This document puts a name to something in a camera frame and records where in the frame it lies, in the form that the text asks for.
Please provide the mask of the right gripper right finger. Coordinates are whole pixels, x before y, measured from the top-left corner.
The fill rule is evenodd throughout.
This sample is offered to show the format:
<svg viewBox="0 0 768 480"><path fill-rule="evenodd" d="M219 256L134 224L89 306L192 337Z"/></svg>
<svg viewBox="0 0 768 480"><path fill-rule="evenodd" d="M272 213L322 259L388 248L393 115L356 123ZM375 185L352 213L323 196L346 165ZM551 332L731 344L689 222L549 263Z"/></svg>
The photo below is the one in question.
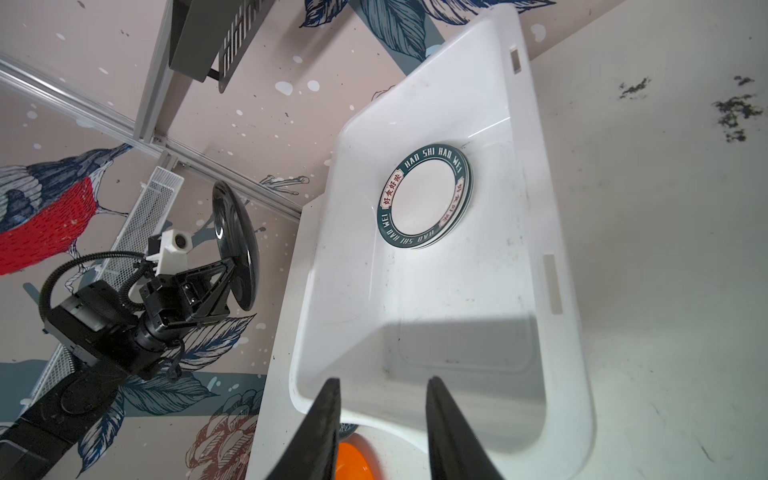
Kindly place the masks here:
<svg viewBox="0 0 768 480"><path fill-rule="evenodd" d="M502 479L447 386L437 376L427 385L426 422L432 479Z"/></svg>

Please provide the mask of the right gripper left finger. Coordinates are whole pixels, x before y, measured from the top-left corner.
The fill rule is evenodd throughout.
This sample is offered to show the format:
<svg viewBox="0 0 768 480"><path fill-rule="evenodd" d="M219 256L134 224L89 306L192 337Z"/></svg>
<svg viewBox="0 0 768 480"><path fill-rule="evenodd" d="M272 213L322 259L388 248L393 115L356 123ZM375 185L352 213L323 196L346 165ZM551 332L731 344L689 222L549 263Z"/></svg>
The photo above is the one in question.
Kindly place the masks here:
<svg viewBox="0 0 768 480"><path fill-rule="evenodd" d="M333 480L339 445L341 388L328 379L272 471L273 479Z"/></svg>

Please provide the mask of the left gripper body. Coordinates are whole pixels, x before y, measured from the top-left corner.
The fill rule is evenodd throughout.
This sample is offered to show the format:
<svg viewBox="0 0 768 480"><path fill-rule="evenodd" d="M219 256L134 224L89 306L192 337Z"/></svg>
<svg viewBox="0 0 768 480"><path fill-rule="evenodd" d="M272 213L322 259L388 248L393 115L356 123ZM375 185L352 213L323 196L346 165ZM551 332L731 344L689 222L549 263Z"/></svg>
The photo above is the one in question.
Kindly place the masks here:
<svg viewBox="0 0 768 480"><path fill-rule="evenodd" d="M235 263L226 258L174 275L159 274L140 288L143 342L174 342L192 329L225 320Z"/></svg>

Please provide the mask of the black round plate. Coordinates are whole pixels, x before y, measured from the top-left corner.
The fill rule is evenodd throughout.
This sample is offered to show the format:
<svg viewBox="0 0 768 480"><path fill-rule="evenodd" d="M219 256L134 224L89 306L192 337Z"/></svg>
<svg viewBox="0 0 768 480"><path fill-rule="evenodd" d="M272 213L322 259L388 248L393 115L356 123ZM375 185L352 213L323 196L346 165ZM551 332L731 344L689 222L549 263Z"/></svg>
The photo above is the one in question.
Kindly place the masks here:
<svg viewBox="0 0 768 480"><path fill-rule="evenodd" d="M217 246L222 259L232 258L231 292L244 310L255 304L259 282L259 251L255 231L244 203L224 181L214 183L212 208Z"/></svg>

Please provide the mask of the large green rim plate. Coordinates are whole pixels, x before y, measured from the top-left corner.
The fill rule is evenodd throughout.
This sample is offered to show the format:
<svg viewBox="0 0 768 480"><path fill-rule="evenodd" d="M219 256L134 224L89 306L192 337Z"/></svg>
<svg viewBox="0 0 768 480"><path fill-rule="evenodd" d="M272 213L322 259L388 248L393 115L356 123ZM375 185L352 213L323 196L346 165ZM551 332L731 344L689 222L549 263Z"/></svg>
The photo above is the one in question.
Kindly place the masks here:
<svg viewBox="0 0 768 480"><path fill-rule="evenodd" d="M377 206L379 234L398 249L425 248L459 222L472 190L472 169L461 149L445 143L423 146L385 182Z"/></svg>

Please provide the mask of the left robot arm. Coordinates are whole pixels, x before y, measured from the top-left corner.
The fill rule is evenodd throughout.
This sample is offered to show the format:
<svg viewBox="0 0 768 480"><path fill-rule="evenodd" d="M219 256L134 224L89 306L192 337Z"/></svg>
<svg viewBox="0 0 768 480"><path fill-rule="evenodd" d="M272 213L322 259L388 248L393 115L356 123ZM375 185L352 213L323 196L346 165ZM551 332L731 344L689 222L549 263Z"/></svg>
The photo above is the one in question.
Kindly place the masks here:
<svg viewBox="0 0 768 480"><path fill-rule="evenodd" d="M136 252L105 252L127 258L134 273L118 289L96 281L59 306L51 296L59 279L81 265L56 269L39 295L46 332L61 344L68 369L44 381L35 400L1 435L1 476L41 479L74 446L90 457L107 448L121 428L128 391L154 414L186 409L209 396L194 377L221 356L229 341L191 339L230 319L229 299L244 308L255 300L253 268L233 257L176 274L156 274Z"/></svg>

